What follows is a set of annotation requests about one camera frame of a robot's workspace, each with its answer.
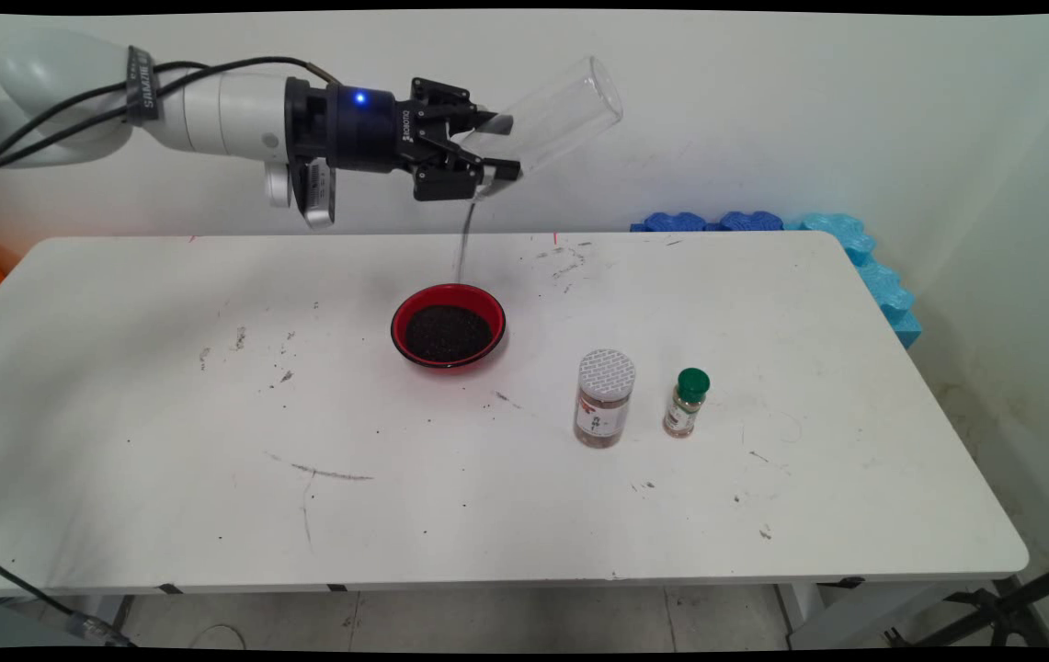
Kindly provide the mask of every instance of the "black tripod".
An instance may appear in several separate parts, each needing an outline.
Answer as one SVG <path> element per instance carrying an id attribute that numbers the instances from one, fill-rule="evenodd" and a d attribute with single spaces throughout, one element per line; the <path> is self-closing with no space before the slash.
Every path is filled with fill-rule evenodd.
<path id="1" fill-rule="evenodd" d="M 1012 634 L 1016 634 L 1023 637 L 1028 645 L 1048 646 L 1049 641 L 1046 640 L 1045 634 L 1037 626 L 1028 608 L 1046 596 L 1049 596 L 1049 573 L 1036 577 L 1031 582 L 1003 596 L 996 596 L 986 590 L 955 592 L 946 598 L 948 602 L 972 604 L 978 608 L 978 612 L 952 621 L 944 628 L 937 629 L 930 636 L 924 637 L 923 640 L 916 643 L 904 641 L 896 628 L 884 633 L 884 636 L 893 648 L 897 648 L 897 646 L 924 648 L 924 646 L 949 645 L 979 632 L 979 629 L 993 625 L 993 637 L 990 638 L 990 645 L 1007 645 L 1008 638 Z"/>

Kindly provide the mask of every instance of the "green cap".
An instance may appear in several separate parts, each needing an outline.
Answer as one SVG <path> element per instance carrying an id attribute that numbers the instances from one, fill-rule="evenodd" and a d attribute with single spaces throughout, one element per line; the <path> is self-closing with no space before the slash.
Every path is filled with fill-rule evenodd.
<path id="1" fill-rule="evenodd" d="M 680 399 L 683 402 L 704 402 L 704 393 L 708 392 L 711 385 L 703 369 L 684 369 L 680 372 Z"/>

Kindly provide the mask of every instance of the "spice jar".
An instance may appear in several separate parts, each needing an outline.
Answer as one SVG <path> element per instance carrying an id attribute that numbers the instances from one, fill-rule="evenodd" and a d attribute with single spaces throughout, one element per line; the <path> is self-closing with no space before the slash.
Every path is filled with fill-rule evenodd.
<path id="1" fill-rule="evenodd" d="M 663 430 L 668 435 L 676 439 L 691 435 L 691 431 L 695 430 L 695 415 L 704 406 L 709 386 L 711 383 L 703 369 L 687 368 L 680 372 L 671 388 L 671 402 L 667 403 L 667 411 L 663 415 Z"/>
<path id="2" fill-rule="evenodd" d="M 613 447 L 621 439 L 635 387 L 635 363 L 617 350 L 594 350 L 577 373 L 574 435 L 595 449 Z"/>

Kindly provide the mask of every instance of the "red bowl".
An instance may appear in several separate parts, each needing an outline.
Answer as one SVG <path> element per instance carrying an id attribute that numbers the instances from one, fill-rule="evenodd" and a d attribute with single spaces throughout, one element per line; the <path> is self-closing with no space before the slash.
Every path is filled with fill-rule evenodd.
<path id="1" fill-rule="evenodd" d="M 459 361 L 427 361 L 424 358 L 414 356 L 409 347 L 406 347 L 406 326 L 410 325 L 410 318 L 419 311 L 428 306 L 457 306 L 471 311 L 478 315 L 491 327 L 491 342 L 476 354 L 463 358 Z M 504 332 L 508 328 L 508 320 L 504 317 L 504 306 L 492 297 L 491 294 L 484 293 L 478 287 L 462 285 L 459 282 L 447 282 L 445 285 L 434 285 L 411 294 L 410 298 L 402 301 L 398 306 L 398 313 L 393 314 L 393 323 L 390 324 L 390 335 L 393 337 L 393 346 L 402 356 L 419 365 L 427 368 L 457 368 L 461 365 L 468 365 L 480 360 L 480 358 L 491 354 L 495 345 L 502 340 Z"/>

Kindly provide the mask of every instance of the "jar label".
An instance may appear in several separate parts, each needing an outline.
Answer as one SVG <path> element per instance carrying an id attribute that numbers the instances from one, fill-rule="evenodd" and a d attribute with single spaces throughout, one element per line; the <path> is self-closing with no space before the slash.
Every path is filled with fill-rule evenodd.
<path id="1" fill-rule="evenodd" d="M 626 410 L 629 403 L 616 409 L 603 409 L 585 402 L 585 398 L 577 399 L 577 426 L 587 435 L 609 436 L 626 424 Z"/>
<path id="2" fill-rule="evenodd" d="M 700 412 L 684 411 L 682 406 L 675 403 L 675 398 L 671 398 L 671 404 L 667 406 L 667 427 L 676 432 L 688 430 L 692 425 L 695 425 L 695 415 L 698 413 Z"/>

